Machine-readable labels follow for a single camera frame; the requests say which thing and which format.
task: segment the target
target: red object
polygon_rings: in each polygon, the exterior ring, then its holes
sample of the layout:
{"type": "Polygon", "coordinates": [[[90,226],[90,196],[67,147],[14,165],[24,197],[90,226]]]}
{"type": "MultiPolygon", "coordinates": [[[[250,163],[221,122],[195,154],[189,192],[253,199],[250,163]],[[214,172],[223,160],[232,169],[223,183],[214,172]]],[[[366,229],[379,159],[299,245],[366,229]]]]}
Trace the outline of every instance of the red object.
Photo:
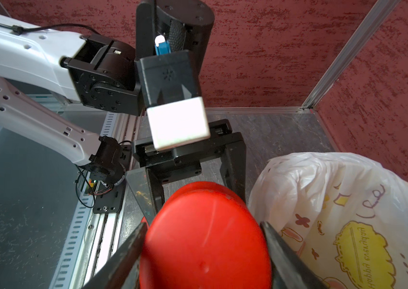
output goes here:
{"type": "Polygon", "coordinates": [[[145,224],[146,224],[146,228],[149,229],[149,224],[148,224],[148,222],[146,221],[146,218],[145,218],[145,217],[143,217],[140,222],[141,222],[141,223],[145,223],[145,224]]]}
{"type": "Polygon", "coordinates": [[[230,189],[210,182],[186,185],[151,223],[140,258],[140,286],[270,288],[265,238],[230,189]]]}

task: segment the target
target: textured red wall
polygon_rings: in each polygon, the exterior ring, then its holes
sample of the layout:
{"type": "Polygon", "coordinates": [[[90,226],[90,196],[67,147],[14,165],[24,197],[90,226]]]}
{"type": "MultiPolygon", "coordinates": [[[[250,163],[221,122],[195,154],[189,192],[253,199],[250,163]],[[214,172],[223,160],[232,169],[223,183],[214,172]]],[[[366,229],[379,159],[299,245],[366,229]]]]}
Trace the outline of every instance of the textured red wall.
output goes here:
{"type": "MultiPolygon", "coordinates": [[[[204,0],[216,21],[201,71],[207,106],[300,106],[375,0],[204,0]]],[[[139,0],[2,0],[37,25],[84,23],[134,46],[139,0]]]]}
{"type": "Polygon", "coordinates": [[[342,151],[408,181],[408,0],[403,0],[319,104],[342,151]]]}

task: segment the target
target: gray floor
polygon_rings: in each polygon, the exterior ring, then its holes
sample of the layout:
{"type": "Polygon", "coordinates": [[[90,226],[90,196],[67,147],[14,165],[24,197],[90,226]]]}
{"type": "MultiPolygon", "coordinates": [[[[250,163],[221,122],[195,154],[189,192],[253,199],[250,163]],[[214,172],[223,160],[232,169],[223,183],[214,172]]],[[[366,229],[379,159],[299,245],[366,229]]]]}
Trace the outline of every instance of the gray floor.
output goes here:
{"type": "MultiPolygon", "coordinates": [[[[300,152],[333,152],[320,124],[313,114],[211,114],[208,121],[229,119],[234,132],[241,132],[247,146],[246,200],[257,177],[271,158],[300,152]]],[[[151,136],[147,117],[144,117],[138,139],[151,136]]],[[[178,188],[196,181],[223,184],[219,159],[202,165],[202,174],[164,186],[168,199],[178,188]]],[[[122,244],[143,217],[132,192],[126,196],[123,227],[119,244],[122,244]]]]}
{"type": "MultiPolygon", "coordinates": [[[[101,131],[105,112],[67,112],[101,131]]],[[[0,289],[50,286],[77,199],[74,165],[9,130],[0,132],[0,289]]]]}

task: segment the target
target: white cube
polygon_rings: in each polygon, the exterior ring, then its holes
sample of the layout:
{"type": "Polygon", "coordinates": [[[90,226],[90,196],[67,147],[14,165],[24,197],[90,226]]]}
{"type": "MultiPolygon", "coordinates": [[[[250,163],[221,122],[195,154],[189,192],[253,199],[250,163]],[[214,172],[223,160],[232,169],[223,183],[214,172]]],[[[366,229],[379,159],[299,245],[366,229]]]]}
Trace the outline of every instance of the white cube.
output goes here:
{"type": "Polygon", "coordinates": [[[154,148],[158,151],[211,136],[202,97],[150,107],[146,112],[154,148]]]}

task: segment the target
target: plastic bag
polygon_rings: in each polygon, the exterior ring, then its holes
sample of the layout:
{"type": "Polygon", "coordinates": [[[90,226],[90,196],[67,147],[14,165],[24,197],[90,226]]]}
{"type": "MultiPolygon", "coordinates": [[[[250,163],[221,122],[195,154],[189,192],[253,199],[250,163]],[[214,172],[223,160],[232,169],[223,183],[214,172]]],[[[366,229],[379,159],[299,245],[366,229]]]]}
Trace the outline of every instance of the plastic bag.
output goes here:
{"type": "Polygon", "coordinates": [[[408,289],[408,187],[353,153],[271,159],[249,198],[301,260],[335,289],[408,289]]]}

